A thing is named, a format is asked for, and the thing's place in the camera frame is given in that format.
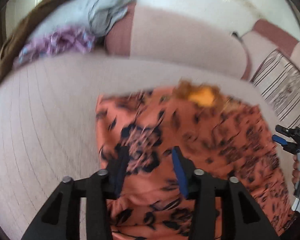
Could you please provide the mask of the person's right hand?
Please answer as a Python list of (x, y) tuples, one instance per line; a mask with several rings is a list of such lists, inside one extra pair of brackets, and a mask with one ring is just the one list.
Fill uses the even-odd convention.
[(300, 180), (300, 171), (298, 169), (300, 163), (296, 156), (294, 156), (293, 159), (294, 159), (294, 164), (293, 164), (293, 172), (292, 172), (292, 176), (293, 176), (292, 183), (294, 186), (296, 186)]

